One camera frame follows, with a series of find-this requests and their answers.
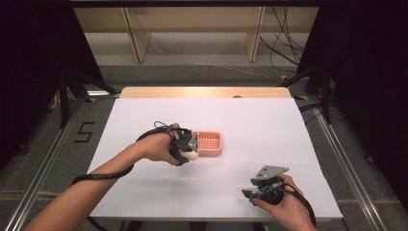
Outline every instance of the forearm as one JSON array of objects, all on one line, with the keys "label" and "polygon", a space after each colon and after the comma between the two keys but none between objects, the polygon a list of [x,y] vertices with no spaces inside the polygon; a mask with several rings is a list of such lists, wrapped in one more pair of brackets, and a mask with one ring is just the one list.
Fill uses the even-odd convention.
[{"label": "forearm", "polygon": [[[121,172],[143,158],[144,152],[145,150],[142,145],[138,142],[133,143],[110,161],[94,170],[92,174]],[[77,229],[115,184],[116,180],[87,180],[78,182],[52,201],[26,229]]]}]

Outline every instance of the finger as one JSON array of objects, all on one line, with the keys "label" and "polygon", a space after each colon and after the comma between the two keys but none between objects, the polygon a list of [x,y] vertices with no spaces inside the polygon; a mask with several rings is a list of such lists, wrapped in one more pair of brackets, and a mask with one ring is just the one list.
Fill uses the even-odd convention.
[{"label": "finger", "polygon": [[254,203],[254,205],[260,207],[261,209],[265,211],[268,211],[269,213],[273,213],[274,211],[275,207],[262,199],[255,199],[252,202]]},{"label": "finger", "polygon": [[174,157],[172,157],[170,155],[170,153],[168,153],[169,158],[166,160],[169,164],[171,164],[172,166],[177,166],[179,164],[179,161],[177,159],[175,159]]},{"label": "finger", "polygon": [[[178,124],[178,123],[173,123],[173,124],[171,124],[172,125],[172,128],[180,128],[180,125]],[[174,137],[175,137],[175,135],[174,135],[174,133],[176,133],[177,131],[171,131],[171,132],[168,132],[168,134],[171,136],[171,139],[173,140],[174,139]]]},{"label": "finger", "polygon": [[280,174],[279,177],[282,178],[285,184],[291,185],[293,187],[292,188],[290,186],[285,186],[285,190],[293,191],[293,189],[295,189],[299,194],[303,195],[303,191],[297,187],[290,175]]}]

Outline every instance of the black cable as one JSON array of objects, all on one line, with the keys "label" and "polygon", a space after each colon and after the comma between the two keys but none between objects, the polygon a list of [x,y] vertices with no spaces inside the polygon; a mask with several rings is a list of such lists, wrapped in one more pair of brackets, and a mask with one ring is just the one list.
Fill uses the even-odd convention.
[{"label": "black cable", "polygon": [[300,202],[306,207],[307,212],[309,213],[309,217],[310,217],[310,221],[313,223],[313,225],[317,228],[317,223],[316,223],[316,216],[315,216],[315,212],[313,211],[312,205],[309,203],[309,201],[303,196],[301,195],[293,186],[291,186],[292,189],[294,189],[293,191],[289,191],[289,190],[283,190],[280,188],[276,188],[276,191],[280,191],[283,193],[288,193],[293,195],[294,197],[296,197],[298,200],[300,200]]},{"label": "black cable", "polygon": [[[340,212],[343,213],[342,208],[339,206],[339,204],[337,206],[339,207]],[[349,231],[350,229],[348,228],[347,222],[345,222],[345,218],[342,218],[342,223],[343,223],[345,231]]]},{"label": "black cable", "polygon": [[[158,127],[156,124],[160,123],[163,124],[164,126]],[[170,131],[189,131],[188,129],[185,128],[174,128],[173,124],[167,126],[162,122],[156,121],[154,123],[154,126],[156,127],[155,129],[152,129],[150,131],[147,131],[145,133],[143,133],[138,139],[137,141],[140,141],[150,135],[153,134],[158,134],[158,133],[167,133]],[[174,142],[174,138],[171,136],[171,143]],[[130,167],[124,169],[121,172],[116,172],[116,173],[109,173],[109,174],[85,174],[85,175],[80,175],[75,177],[75,179],[72,181],[72,185],[75,185],[76,183],[80,182],[80,181],[85,181],[85,180],[113,180],[113,179],[118,179],[120,177],[123,177],[125,175],[127,175],[132,169],[133,169],[134,165],[131,165]],[[91,216],[88,216],[87,220],[98,230],[101,231],[108,231],[106,228],[104,228],[102,225],[100,225],[94,218],[92,218]]]},{"label": "black cable", "polygon": [[[302,46],[300,46],[299,44],[297,44],[297,43],[291,38],[291,36],[289,35],[289,26],[288,26],[288,19],[287,19],[288,7],[284,7],[284,20],[283,20],[283,23],[281,23],[281,20],[279,19],[279,17],[278,17],[278,15],[277,15],[277,13],[276,13],[274,7],[272,7],[272,10],[273,10],[273,13],[275,14],[276,20],[278,21],[279,27],[281,28],[281,30],[280,30],[280,32],[279,32],[279,35],[276,36],[276,34],[275,34],[275,36],[276,36],[276,38],[277,38],[276,41],[280,40],[280,41],[281,41],[282,43],[284,43],[285,45],[291,47],[293,56],[294,56],[294,58],[296,59],[296,61],[298,62],[298,61],[300,60],[300,57],[298,56],[298,54],[296,53],[295,50],[296,50],[296,49],[299,50],[299,49],[296,48],[293,44],[297,45],[297,46],[300,47],[302,50],[304,50],[304,48],[303,48]],[[286,39],[287,39],[289,45],[286,44],[285,42],[283,42],[283,41],[280,39],[280,35],[281,35],[282,33],[283,33],[284,36],[286,37]]]},{"label": "black cable", "polygon": [[270,50],[272,50],[273,52],[277,53],[278,55],[282,56],[283,58],[285,58],[287,61],[291,62],[292,64],[298,65],[295,61],[289,59],[286,55],[280,53],[279,51],[277,51],[276,49],[274,49],[273,47],[271,47],[269,44],[267,44],[264,39],[262,37],[259,37],[259,39],[261,39],[261,41],[267,46],[269,47]]},{"label": "black cable", "polygon": [[[280,32],[279,32],[279,36],[282,34],[282,32],[283,32],[283,27],[281,27],[281,30],[280,30]],[[272,54],[273,54],[273,51],[275,51],[274,47],[275,47],[277,41],[278,41],[278,39],[275,40],[275,42],[273,43],[272,46],[269,46],[269,45],[267,44],[267,46],[270,48],[270,54],[269,54],[270,63],[272,64],[272,66],[273,66],[275,69],[277,69],[277,70],[279,70],[279,71],[293,72],[293,73],[295,73],[296,71],[280,69],[280,68],[276,67],[276,66],[273,64]]]},{"label": "black cable", "polygon": [[309,118],[309,120],[307,120],[307,121],[305,122],[305,125],[308,124],[312,119],[314,119],[314,118],[317,117],[318,115],[321,115],[321,113],[318,113],[318,114],[316,114],[316,115],[313,115],[311,118]]},{"label": "black cable", "polygon": [[320,105],[321,105],[321,103],[314,103],[314,104],[304,105],[304,106],[299,107],[299,111],[300,111],[301,113],[303,113],[303,112],[306,111],[306,110],[315,108],[316,106],[320,106]]}]

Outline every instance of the pink plastic basket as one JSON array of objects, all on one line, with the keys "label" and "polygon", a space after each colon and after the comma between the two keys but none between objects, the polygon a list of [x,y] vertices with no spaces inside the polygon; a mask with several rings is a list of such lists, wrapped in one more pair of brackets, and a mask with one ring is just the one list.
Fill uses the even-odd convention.
[{"label": "pink plastic basket", "polygon": [[199,156],[217,156],[222,151],[222,135],[215,131],[192,131],[198,133]]}]

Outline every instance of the silver metal part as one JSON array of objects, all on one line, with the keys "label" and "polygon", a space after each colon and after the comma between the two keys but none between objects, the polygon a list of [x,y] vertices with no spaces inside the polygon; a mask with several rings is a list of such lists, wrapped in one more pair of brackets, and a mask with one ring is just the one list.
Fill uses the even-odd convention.
[{"label": "silver metal part", "polygon": [[173,131],[173,134],[174,134],[174,138],[175,138],[177,141],[180,140],[180,136],[178,135],[178,132]]},{"label": "silver metal part", "polygon": [[189,148],[194,152],[198,152],[198,133],[196,133],[189,141]]},{"label": "silver metal part", "polygon": [[288,167],[264,166],[261,168],[261,170],[258,171],[254,179],[267,180],[287,171],[289,171]]},{"label": "silver metal part", "polygon": [[[313,95],[311,95],[310,98],[312,103],[319,102]],[[359,202],[364,215],[366,216],[371,230],[387,230],[383,218],[380,216],[377,207],[371,200],[369,193],[364,188],[363,183],[361,182],[360,177],[354,169],[353,164],[348,159],[347,154],[342,147],[342,144],[340,143],[339,139],[336,136],[336,133],[333,130],[333,127],[330,124],[326,123],[324,117],[320,113],[321,111],[315,108],[315,114],[318,117],[319,124],[323,129],[323,132],[330,145],[332,146],[333,153],[336,156],[339,165],[344,172],[345,178],[347,179],[350,188],[353,190],[354,195],[356,196],[356,199]]]},{"label": "silver metal part", "polygon": [[108,95],[109,93],[105,90],[88,90],[87,91],[89,96],[95,96],[95,95]]},{"label": "silver metal part", "polygon": [[57,137],[54,139],[52,146],[48,150],[44,160],[37,171],[31,185],[23,195],[23,198],[19,202],[17,208],[15,209],[11,220],[6,228],[7,231],[16,231],[20,230],[26,217],[28,216],[34,202],[36,201],[36,197],[38,195],[39,190],[41,189],[48,172],[50,171],[54,161],[56,160],[60,149],[64,144],[64,140],[66,135],[72,125],[72,121],[74,117],[77,115],[79,109],[81,108],[82,103],[84,102],[83,98],[77,98],[75,100],[74,106],[70,111],[71,117],[69,118],[68,122],[66,123],[64,128],[61,128],[57,134]]}]

